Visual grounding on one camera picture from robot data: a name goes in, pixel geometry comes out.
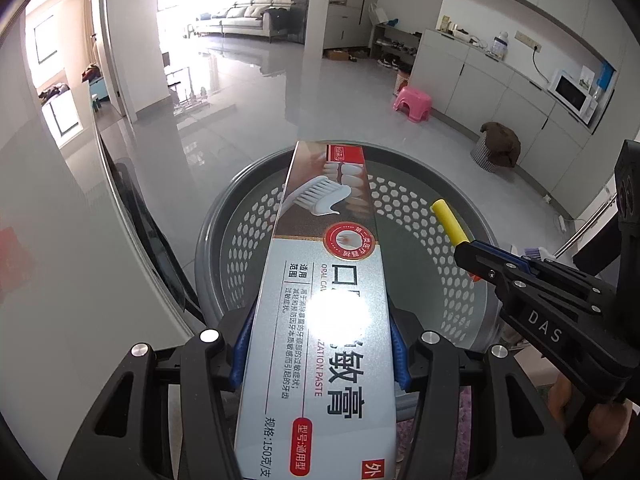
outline metal screw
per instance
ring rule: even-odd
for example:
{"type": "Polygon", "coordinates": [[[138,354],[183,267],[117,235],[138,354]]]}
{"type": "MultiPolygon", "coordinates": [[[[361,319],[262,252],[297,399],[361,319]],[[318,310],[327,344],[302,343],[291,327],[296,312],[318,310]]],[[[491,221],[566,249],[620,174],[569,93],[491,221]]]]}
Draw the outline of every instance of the metal screw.
{"type": "Polygon", "coordinates": [[[144,343],[138,343],[137,345],[133,345],[133,348],[131,349],[131,355],[133,355],[133,357],[142,357],[148,351],[148,345],[145,345],[144,343]]]}
{"type": "Polygon", "coordinates": [[[509,351],[502,345],[494,345],[491,347],[491,353],[498,359],[504,359],[509,355],[509,351]]]}
{"type": "Polygon", "coordinates": [[[200,341],[202,341],[203,343],[213,343],[219,337],[220,334],[217,330],[209,328],[200,334],[200,341]]]}
{"type": "Polygon", "coordinates": [[[422,340],[427,343],[427,345],[435,345],[438,341],[440,341],[440,336],[435,332],[423,332],[422,340]]]}

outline curtain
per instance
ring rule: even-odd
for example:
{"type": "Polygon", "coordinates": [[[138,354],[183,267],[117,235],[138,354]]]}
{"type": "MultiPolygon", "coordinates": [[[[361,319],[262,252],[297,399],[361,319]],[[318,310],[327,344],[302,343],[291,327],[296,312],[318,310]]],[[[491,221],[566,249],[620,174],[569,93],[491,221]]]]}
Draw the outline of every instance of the curtain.
{"type": "Polygon", "coordinates": [[[89,60],[89,63],[95,63],[99,66],[99,60],[97,57],[97,51],[94,48],[95,41],[91,37],[94,33],[94,19],[92,16],[91,9],[91,0],[83,0],[84,1],[84,48],[86,50],[86,58],[89,60]]]}

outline microwave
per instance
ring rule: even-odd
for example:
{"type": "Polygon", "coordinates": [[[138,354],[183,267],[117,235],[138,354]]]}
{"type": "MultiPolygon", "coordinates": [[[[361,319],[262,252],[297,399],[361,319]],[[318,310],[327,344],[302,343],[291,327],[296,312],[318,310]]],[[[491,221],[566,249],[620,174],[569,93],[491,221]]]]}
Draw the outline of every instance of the microwave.
{"type": "Polygon", "coordinates": [[[576,114],[583,123],[588,124],[593,117],[598,102],[589,95],[589,91],[564,70],[556,70],[548,90],[563,105],[576,114]]]}

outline yellow foam tube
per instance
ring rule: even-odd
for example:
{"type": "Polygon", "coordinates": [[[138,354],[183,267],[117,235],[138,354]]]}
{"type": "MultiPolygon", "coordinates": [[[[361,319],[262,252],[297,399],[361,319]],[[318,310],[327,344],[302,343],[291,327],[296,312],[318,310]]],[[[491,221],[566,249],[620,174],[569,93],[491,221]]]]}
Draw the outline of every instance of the yellow foam tube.
{"type": "Polygon", "coordinates": [[[451,245],[456,247],[462,242],[468,242],[469,238],[466,237],[465,232],[460,227],[460,223],[453,214],[453,211],[449,208],[449,205],[443,200],[436,200],[433,203],[433,213],[437,216],[438,220],[444,227],[444,231],[451,240],[451,245]]]}

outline gray plastic basket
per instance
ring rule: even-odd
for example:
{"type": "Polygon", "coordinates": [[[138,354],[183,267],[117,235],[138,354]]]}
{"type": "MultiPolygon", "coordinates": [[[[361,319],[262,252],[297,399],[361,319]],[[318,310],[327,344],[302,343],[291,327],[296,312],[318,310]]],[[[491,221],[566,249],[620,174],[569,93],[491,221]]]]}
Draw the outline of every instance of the gray plastic basket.
{"type": "MultiPolygon", "coordinates": [[[[482,215],[449,180],[415,159],[363,144],[376,209],[386,289],[396,307],[455,345],[485,351],[500,329],[498,302],[453,259],[453,247],[430,206],[444,198],[470,238],[495,244],[482,215]]],[[[260,289],[271,231],[293,148],[239,173],[207,214],[196,248],[202,313],[216,326],[225,312],[250,306],[260,289]]],[[[398,391],[398,420],[413,416],[417,396],[398,391]]]]}

